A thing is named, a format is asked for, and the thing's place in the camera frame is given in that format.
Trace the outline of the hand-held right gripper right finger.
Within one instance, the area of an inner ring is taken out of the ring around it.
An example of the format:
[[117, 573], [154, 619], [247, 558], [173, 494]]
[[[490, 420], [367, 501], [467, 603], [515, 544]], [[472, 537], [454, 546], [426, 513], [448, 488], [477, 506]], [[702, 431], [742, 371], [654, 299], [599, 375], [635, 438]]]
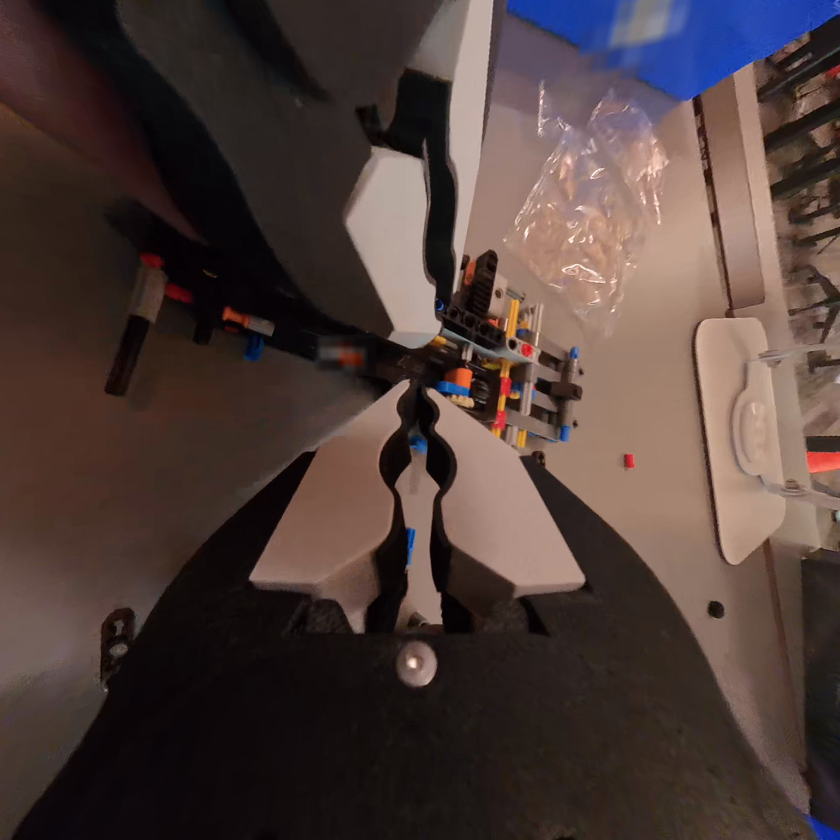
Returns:
[[523, 459], [461, 408], [425, 391], [426, 469], [437, 486], [430, 561], [438, 592], [473, 616], [585, 575]]

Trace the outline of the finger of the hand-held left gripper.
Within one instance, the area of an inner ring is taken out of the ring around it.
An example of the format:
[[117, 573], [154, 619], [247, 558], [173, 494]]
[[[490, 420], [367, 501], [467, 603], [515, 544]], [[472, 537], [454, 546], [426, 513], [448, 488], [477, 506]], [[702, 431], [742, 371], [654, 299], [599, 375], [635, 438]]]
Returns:
[[449, 100], [449, 161], [455, 181], [455, 257], [465, 252], [485, 124], [492, 1], [456, 2], [461, 24]]
[[371, 147], [344, 216], [353, 246], [366, 269], [391, 327], [385, 337], [409, 350], [428, 345], [441, 331], [436, 302], [454, 289], [457, 270], [433, 274], [427, 235], [434, 211], [445, 210], [438, 240], [442, 257], [454, 261], [459, 189], [452, 161], [444, 163], [452, 189], [431, 184], [427, 160], [380, 145]]

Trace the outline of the clear plastic bag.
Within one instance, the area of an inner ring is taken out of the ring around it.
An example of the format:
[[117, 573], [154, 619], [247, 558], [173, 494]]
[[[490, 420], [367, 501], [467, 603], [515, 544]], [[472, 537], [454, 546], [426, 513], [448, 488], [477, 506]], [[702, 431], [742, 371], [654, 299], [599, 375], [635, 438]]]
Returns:
[[668, 156], [640, 102], [609, 88], [582, 126], [541, 80], [536, 134], [551, 153], [503, 241], [584, 333], [608, 338], [648, 235]]

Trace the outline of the blue plastic bin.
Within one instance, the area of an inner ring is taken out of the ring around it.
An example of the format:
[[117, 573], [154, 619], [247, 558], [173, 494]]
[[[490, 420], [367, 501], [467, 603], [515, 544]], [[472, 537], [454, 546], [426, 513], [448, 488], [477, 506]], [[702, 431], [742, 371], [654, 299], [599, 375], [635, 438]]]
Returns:
[[511, 1], [516, 18], [686, 101], [838, 15], [835, 1]]

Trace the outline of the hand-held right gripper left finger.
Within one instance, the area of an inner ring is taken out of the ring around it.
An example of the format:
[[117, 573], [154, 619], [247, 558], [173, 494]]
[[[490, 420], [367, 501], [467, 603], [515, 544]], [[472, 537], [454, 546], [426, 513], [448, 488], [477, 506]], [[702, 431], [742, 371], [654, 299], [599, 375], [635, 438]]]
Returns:
[[397, 405], [409, 386], [393, 387], [318, 448], [250, 573], [255, 588], [334, 600], [364, 631], [381, 589], [375, 552], [394, 516], [380, 458], [402, 425]]

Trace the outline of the multicoloured lego assembly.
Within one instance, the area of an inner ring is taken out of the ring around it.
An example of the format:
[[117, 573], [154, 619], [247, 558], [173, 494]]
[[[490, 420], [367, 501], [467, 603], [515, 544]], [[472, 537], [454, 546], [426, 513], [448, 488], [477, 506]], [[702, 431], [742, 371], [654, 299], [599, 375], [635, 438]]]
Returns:
[[225, 331], [242, 338], [249, 361], [272, 348], [384, 390], [415, 381], [519, 450], [531, 438], [566, 442], [577, 426], [581, 351], [539, 337], [543, 305], [522, 307], [522, 296], [503, 286], [493, 250], [475, 259], [464, 255], [452, 300], [434, 301], [438, 331], [415, 349], [371, 333], [341, 331], [304, 314], [297, 303], [269, 302], [266, 293], [235, 292], [225, 267], [190, 249], [140, 252], [105, 393], [127, 394], [152, 326], [164, 303], [173, 301], [192, 317], [195, 344], [208, 345], [215, 332]]

